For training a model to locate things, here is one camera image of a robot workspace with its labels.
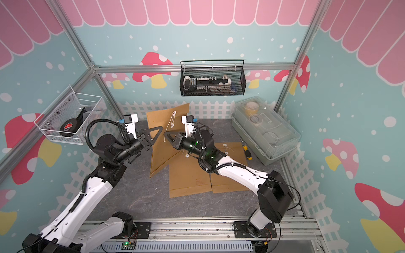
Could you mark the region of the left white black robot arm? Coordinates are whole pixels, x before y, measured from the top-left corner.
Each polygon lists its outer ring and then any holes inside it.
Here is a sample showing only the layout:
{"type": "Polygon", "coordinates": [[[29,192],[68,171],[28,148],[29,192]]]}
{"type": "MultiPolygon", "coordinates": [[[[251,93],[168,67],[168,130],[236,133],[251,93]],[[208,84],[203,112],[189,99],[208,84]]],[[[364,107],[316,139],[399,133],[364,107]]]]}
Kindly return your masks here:
{"type": "Polygon", "coordinates": [[[117,212],[106,222],[87,234],[77,233],[98,203],[118,184],[126,171],[125,162],[134,162],[142,150],[150,150],[163,132],[162,126],[142,129],[137,135],[136,115],[124,116],[122,120],[97,119],[85,130],[88,147],[98,155],[97,167],[82,182],[78,195],[65,210],[39,234],[29,234],[22,242],[25,253],[88,253],[105,241],[116,236],[130,240],[138,235],[132,215],[117,212]],[[119,129],[122,142],[113,135],[100,137],[96,145],[90,140],[91,128],[101,122],[119,129]]]}

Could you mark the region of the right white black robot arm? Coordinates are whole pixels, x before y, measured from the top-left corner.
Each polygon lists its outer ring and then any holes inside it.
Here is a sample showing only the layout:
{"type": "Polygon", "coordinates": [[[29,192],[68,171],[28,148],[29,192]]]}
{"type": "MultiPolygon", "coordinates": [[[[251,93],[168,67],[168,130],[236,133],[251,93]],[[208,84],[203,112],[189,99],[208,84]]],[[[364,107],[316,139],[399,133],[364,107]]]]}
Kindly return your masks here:
{"type": "Polygon", "coordinates": [[[261,172],[237,162],[215,146],[208,130],[185,124],[185,132],[165,132],[165,138],[176,150],[196,155],[198,165],[209,174],[230,178],[251,190],[258,197],[259,207],[246,222],[245,229],[251,236],[259,237],[270,223],[280,223],[293,203],[293,187],[280,173],[261,172]]]}

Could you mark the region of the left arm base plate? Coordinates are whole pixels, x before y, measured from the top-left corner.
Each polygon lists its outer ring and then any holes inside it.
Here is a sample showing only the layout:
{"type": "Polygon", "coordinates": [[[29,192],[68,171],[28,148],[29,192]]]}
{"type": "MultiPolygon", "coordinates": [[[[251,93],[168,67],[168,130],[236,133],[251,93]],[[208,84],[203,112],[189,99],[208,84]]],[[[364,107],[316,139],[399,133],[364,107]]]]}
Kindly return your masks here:
{"type": "Polygon", "coordinates": [[[151,222],[129,222],[124,223],[123,232],[118,236],[114,236],[111,239],[148,239],[151,232],[151,222]]]}

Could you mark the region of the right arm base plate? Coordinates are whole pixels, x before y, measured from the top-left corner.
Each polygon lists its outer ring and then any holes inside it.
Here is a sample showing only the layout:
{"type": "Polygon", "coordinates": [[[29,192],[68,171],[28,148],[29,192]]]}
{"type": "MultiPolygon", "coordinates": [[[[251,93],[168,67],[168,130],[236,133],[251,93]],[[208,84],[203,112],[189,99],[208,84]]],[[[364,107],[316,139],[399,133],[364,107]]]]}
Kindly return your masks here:
{"type": "Polygon", "coordinates": [[[272,222],[268,223],[263,229],[257,229],[247,221],[234,221],[232,230],[235,238],[277,238],[277,231],[272,222]]]}

